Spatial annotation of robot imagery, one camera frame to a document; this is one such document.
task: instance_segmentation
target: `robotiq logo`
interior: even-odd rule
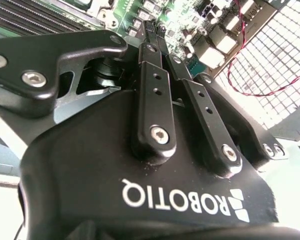
[[[156,202],[158,203],[155,204],[152,186],[147,185],[146,190],[144,190],[144,188],[139,184],[130,182],[127,179],[123,179],[122,182],[125,184],[122,189],[123,200],[128,206],[132,208],[139,208],[144,204],[147,204],[147,207],[149,209],[170,211],[171,208],[173,208],[178,212],[185,212],[190,208],[197,214],[202,214],[204,211],[210,215],[215,215],[220,212],[225,216],[231,216],[228,206],[229,202],[230,206],[234,210],[236,217],[239,220],[246,223],[250,222],[248,212],[243,208],[244,196],[240,189],[230,189],[230,193],[232,196],[229,197],[211,195],[208,193],[203,193],[200,196],[195,191],[191,191],[188,194],[185,194],[179,189],[173,189],[168,194],[169,202],[165,202],[166,198],[164,189],[162,187],[158,187],[159,198],[156,200]],[[131,190],[138,191],[139,194],[135,194],[135,196],[131,198],[131,196],[129,196],[128,194]],[[179,195],[179,200],[181,198],[183,199],[181,204],[180,201],[178,202],[178,204],[176,203],[175,197],[177,195]]]

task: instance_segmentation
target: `metal mesh grille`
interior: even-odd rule
[[[275,95],[251,97],[233,91],[227,72],[226,67],[216,81],[265,129],[300,108],[300,80]],[[266,94],[299,75],[300,2],[290,0],[239,54],[231,68],[231,80],[242,92]]]

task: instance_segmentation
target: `red and black wire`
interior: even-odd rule
[[[244,21],[244,15],[241,12],[241,3],[240,0],[234,0],[235,4],[238,6],[239,8],[239,19],[240,19],[240,23],[241,23],[241,32],[242,32],[242,45],[240,47],[240,49],[236,52],[236,54],[234,55],[233,59],[230,61],[229,63],[229,67],[228,67],[228,72],[227,72],[227,80],[229,85],[233,88],[234,91],[236,91],[237,93],[243,94],[245,96],[254,96],[254,97],[267,97],[267,96],[271,96],[276,94],[277,92],[281,92],[283,90],[285,90],[286,88],[288,88],[289,86],[291,86],[292,84],[296,83],[299,79],[300,76],[297,76],[295,79],[293,79],[290,83],[279,87],[278,89],[274,90],[274,91],[270,91],[268,93],[265,94],[253,94],[253,93],[247,93],[247,92],[242,92],[240,90],[238,90],[232,83],[231,79],[230,79],[230,75],[231,75],[231,67],[234,64],[234,60],[237,59],[238,55],[241,53],[241,51],[246,47],[247,44],[247,39],[246,39],[246,31],[245,31],[245,27],[246,27],[246,23]]]

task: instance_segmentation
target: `motherboard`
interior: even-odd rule
[[[241,0],[246,22],[262,0]],[[0,0],[4,37],[109,29],[134,38],[142,21],[165,32],[170,53],[191,73],[221,66],[238,45],[239,9],[232,0]]]

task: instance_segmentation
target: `wire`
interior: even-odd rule
[[[15,236],[13,238],[13,240],[18,240],[18,237],[19,237],[19,234],[21,232],[21,229],[22,229],[22,226],[23,226],[24,223],[21,223],[20,227],[18,228],[18,230],[16,231],[15,233]]]
[[[278,89],[274,90],[274,91],[270,91],[268,93],[265,94],[253,94],[253,93],[247,93],[247,92],[242,92],[240,90],[238,90],[232,83],[231,79],[230,79],[230,75],[231,75],[231,67],[234,64],[234,60],[237,59],[238,55],[240,54],[240,52],[246,47],[247,44],[247,39],[246,39],[246,23],[244,21],[244,15],[241,12],[241,3],[240,0],[234,0],[235,4],[238,6],[239,8],[239,19],[241,22],[241,32],[242,32],[242,45],[240,47],[240,49],[236,52],[236,54],[233,56],[233,59],[230,61],[229,63],[229,68],[228,68],[228,72],[227,72],[227,80],[229,85],[233,88],[234,91],[236,91],[237,93],[243,94],[245,96],[253,96],[253,97],[267,97],[267,96],[271,96],[276,94],[277,92],[281,92],[283,90],[285,90],[286,88],[288,88],[289,86],[291,86],[292,84],[296,83],[299,79],[300,76],[297,76],[295,79],[293,79],[290,83],[288,83],[287,85],[281,86]]]

